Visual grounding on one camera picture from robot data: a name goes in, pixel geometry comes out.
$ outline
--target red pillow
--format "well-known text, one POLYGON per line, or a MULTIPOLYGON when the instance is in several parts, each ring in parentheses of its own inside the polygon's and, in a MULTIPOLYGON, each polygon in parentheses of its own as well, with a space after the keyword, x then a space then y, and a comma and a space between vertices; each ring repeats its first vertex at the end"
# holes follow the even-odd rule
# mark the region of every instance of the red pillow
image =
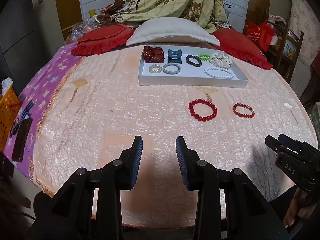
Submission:
POLYGON ((71 51, 71 55, 89 56, 107 52, 124 45, 133 32, 123 24, 92 30, 78 39, 78 45, 71 51))
POLYGON ((214 46, 218 50, 222 50, 229 55, 249 62, 252 65, 263 69, 270 70, 272 65, 267 61, 262 51, 245 35, 232 30, 221 28, 212 33, 219 41, 220 47, 214 46))

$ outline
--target screw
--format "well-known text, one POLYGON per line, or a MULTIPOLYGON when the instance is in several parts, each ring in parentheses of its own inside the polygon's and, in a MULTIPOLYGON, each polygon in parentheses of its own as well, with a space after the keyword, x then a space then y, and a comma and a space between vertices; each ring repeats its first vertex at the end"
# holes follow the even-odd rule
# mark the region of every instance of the screw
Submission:
POLYGON ((85 168, 79 168, 79 169, 77 169, 76 173, 77 173, 78 175, 84 174, 84 173, 85 173, 85 168))
POLYGON ((233 172, 234 172, 236 175, 241 175, 241 174, 243 173, 242 170, 239 169, 239 168, 235 168, 235 169, 233 170, 233 172))
POLYGON ((112 162, 112 164, 113 164, 114 166, 119 166, 119 165, 122 164, 122 161, 119 160, 119 159, 117 159, 117 160, 114 160, 114 161, 112 162))
POLYGON ((207 165, 207 162, 204 161, 204 160, 199 160, 199 161, 197 161, 197 164, 198 164, 199 166, 206 166, 206 165, 207 165))

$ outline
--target pink quilted bedspread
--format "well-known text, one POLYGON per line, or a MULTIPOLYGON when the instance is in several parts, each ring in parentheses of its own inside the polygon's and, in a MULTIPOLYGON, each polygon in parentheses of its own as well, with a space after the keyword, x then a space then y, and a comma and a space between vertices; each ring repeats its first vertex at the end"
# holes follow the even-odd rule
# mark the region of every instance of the pink quilted bedspread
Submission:
MULTIPOLYGON (((265 146, 265 137, 284 133, 318 145, 307 113, 276 71, 234 59, 249 79, 245 89, 140 86, 142 50, 143 46, 136 46, 86 57, 65 80, 33 151, 33 181, 46 193, 54 195, 79 167, 98 169, 117 159, 135 135, 143 138, 143 153, 137 184, 132 191, 121 192, 127 225, 176 228, 194 224, 197 192, 188 192, 182 183, 175 151, 180 135, 216 168, 244 170, 267 200, 293 186, 274 165, 275 154, 265 146), (88 84, 78 89, 71 102, 73 82, 78 79, 88 84), (206 94, 218 114, 211 121, 199 122, 190 116, 188 103, 206 94), (235 103, 251 106, 254 118, 234 115, 235 103), (292 106, 297 121, 284 103, 292 106)), ((204 105, 195 110, 201 115, 210 111, 204 105)), ((221 215, 226 217, 223 192, 221 215)))

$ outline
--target dark red bead bracelet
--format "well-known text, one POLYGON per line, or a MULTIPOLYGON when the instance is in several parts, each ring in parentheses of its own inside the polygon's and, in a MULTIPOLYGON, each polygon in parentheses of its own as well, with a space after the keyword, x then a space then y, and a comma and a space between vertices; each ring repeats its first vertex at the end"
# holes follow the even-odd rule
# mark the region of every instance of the dark red bead bracelet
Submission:
POLYGON ((232 108, 233 112, 235 113, 235 115, 239 116, 239 117, 244 117, 244 118, 252 118, 254 117, 254 111, 252 110, 252 107, 245 105, 245 104, 240 104, 240 103, 236 103, 233 108, 232 108), (244 107, 246 109, 249 109, 251 111, 252 114, 241 114, 239 113, 236 108, 240 106, 240 107, 244 107))
POLYGON ((189 103, 189 110, 190 110, 191 116, 193 116, 194 118, 196 118, 200 122, 201 121, 206 122, 206 121, 212 120, 213 118, 216 117, 216 115, 218 113, 217 108, 213 103, 209 102, 208 100, 204 100, 204 99, 200 99, 200 98, 189 103), (195 106, 196 104, 204 104, 204 105, 211 107, 212 114, 208 115, 208 116, 203 116, 203 117, 199 116, 199 114, 196 114, 193 109, 193 106, 195 106))

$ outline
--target black bead bracelet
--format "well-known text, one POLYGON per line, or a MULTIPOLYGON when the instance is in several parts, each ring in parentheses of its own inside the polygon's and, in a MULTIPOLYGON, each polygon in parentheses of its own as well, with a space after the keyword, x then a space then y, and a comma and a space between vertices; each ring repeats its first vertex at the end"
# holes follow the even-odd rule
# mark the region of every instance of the black bead bracelet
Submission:
POLYGON ((192 66, 194 66, 194 67, 201 67, 201 66, 202 66, 202 62, 201 62, 201 60, 198 59, 197 56, 188 55, 188 56, 186 57, 186 62, 187 62, 189 65, 192 65, 192 66), (189 60, 190 58, 193 58, 193 59, 197 60, 199 63, 197 64, 197 63, 191 62, 191 61, 189 60))

